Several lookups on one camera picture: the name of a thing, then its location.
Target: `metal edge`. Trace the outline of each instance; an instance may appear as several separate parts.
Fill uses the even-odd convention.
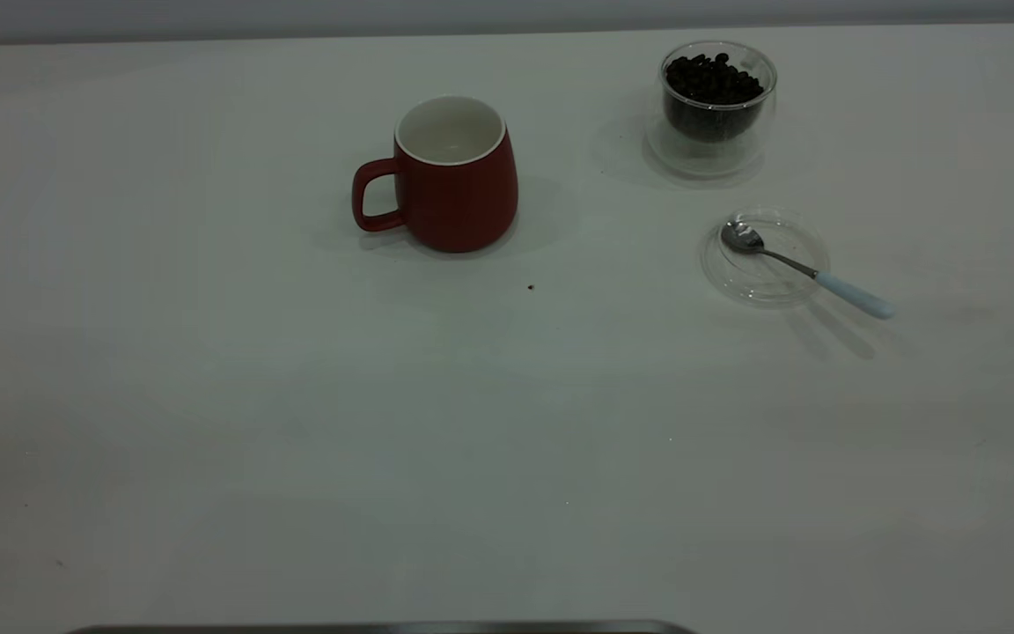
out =
[[[117,625],[69,634],[696,634],[664,621],[414,622],[324,625]]]

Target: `wall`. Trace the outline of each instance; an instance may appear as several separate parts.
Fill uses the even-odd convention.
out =
[[[0,44],[1014,20],[1014,0],[0,0]]]

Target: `coffee beans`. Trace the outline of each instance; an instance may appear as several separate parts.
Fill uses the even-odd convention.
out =
[[[717,108],[747,103],[765,92],[756,77],[737,71],[729,61],[727,53],[719,53],[715,59],[679,57],[667,64],[664,77],[673,92],[664,90],[664,114],[671,128],[694,141],[721,143],[746,132],[757,120],[764,101]]]
[[[760,96],[765,88],[748,72],[737,72],[727,62],[730,56],[719,53],[711,60],[707,56],[679,57],[667,65],[667,84],[689,99],[701,103],[745,103]]]

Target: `mug rim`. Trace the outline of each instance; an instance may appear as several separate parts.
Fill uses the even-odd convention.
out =
[[[433,103],[433,101],[443,101],[445,99],[457,99],[457,100],[472,101],[473,103],[482,104],[484,108],[490,110],[492,114],[495,114],[496,120],[499,121],[499,137],[497,137],[496,142],[493,143],[491,145],[491,147],[488,148],[484,153],[482,153],[482,155],[479,155],[479,156],[476,156],[476,157],[470,157],[470,159],[457,160],[457,161],[430,160],[430,159],[427,159],[427,157],[422,157],[422,156],[419,156],[415,152],[411,152],[410,148],[407,148],[406,144],[402,142],[402,136],[400,136],[400,134],[397,134],[397,132],[399,132],[399,130],[402,130],[402,124],[405,124],[407,117],[410,117],[410,115],[412,114],[412,112],[416,111],[419,108],[422,108],[422,105],[424,105],[426,103]],[[425,164],[435,164],[435,165],[438,165],[438,167],[458,167],[458,165],[461,165],[461,164],[467,164],[467,163],[470,163],[470,162],[476,162],[478,160],[482,160],[485,157],[489,156],[491,154],[491,152],[494,152],[494,151],[498,150],[499,147],[500,147],[500,145],[503,145],[503,141],[504,141],[505,137],[507,137],[507,122],[504,121],[504,116],[502,116],[502,114],[499,114],[499,111],[497,111],[494,108],[491,108],[491,104],[487,103],[487,101],[484,101],[482,99],[477,99],[475,96],[451,95],[451,93],[448,93],[448,95],[430,96],[430,97],[428,97],[428,99],[424,99],[422,101],[418,101],[418,103],[414,104],[414,108],[411,108],[408,111],[406,111],[406,114],[404,114],[402,116],[402,119],[397,120],[397,124],[395,124],[393,126],[393,141],[395,143],[397,143],[397,147],[402,148],[402,152],[405,152],[406,156],[411,157],[411,159],[414,159],[414,160],[416,160],[418,162],[424,162]]]

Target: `glass dish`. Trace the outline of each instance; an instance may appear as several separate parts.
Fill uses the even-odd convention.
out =
[[[667,67],[680,57],[728,54],[727,62],[748,72],[765,88],[744,103],[702,103],[667,83]],[[645,105],[644,133],[656,156],[693,177],[724,177],[760,155],[777,113],[777,68],[756,49],[736,42],[692,42],[664,57],[656,88]]]
[[[800,213],[780,206],[753,205],[737,210],[709,229],[702,242],[704,273],[730,299],[759,308],[800,303],[820,286],[772,257],[744,256],[722,243],[719,232],[727,221],[743,221],[760,234],[765,249],[811,266],[829,270],[828,250],[816,229]]]

